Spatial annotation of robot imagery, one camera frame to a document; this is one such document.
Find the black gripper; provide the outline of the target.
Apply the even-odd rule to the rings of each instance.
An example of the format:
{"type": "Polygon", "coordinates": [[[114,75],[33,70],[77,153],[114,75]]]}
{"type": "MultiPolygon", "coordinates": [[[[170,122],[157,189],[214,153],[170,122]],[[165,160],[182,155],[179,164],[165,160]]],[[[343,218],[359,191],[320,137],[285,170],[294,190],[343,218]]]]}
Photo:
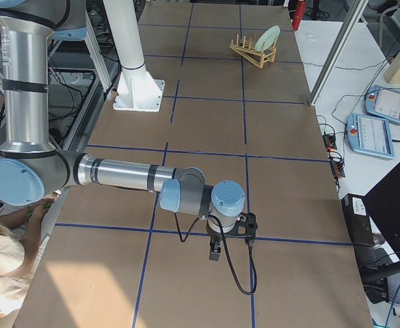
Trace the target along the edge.
{"type": "Polygon", "coordinates": [[[210,236],[209,260],[218,261],[221,254],[222,234],[210,228],[207,228],[206,232],[210,236]]]}

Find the person's forearm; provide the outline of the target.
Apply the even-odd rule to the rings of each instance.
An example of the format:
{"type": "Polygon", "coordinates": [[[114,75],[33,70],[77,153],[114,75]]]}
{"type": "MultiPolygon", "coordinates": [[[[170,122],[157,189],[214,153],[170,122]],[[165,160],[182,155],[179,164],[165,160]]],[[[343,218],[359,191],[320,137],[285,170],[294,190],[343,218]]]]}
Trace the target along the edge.
{"type": "Polygon", "coordinates": [[[5,277],[24,277],[30,273],[40,247],[41,223],[42,217],[35,214],[31,216],[22,241],[25,251],[23,263],[17,269],[6,273],[5,277]]]}

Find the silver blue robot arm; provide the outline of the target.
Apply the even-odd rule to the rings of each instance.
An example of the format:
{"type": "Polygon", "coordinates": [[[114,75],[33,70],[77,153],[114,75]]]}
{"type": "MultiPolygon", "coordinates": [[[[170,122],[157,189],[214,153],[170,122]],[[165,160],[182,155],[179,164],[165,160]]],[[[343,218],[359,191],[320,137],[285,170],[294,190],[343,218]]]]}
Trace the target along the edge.
{"type": "Polygon", "coordinates": [[[173,213],[206,221],[210,259],[227,252],[228,236],[252,246],[257,225],[244,212],[245,193],[233,181],[207,185],[194,167],[179,169],[115,161],[57,149],[49,141],[49,40],[82,40],[84,1],[0,1],[6,138],[0,145],[0,200],[25,206],[71,185],[108,185],[159,194],[173,213]]]}

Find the person's hand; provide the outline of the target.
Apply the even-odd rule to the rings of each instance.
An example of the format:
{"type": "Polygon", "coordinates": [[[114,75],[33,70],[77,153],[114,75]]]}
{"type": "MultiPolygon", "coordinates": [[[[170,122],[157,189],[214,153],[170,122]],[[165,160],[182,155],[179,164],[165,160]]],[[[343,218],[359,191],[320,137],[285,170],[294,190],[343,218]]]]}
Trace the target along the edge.
{"type": "Polygon", "coordinates": [[[54,199],[45,199],[34,205],[30,213],[27,215],[28,223],[41,223],[54,202],[54,199]]]}

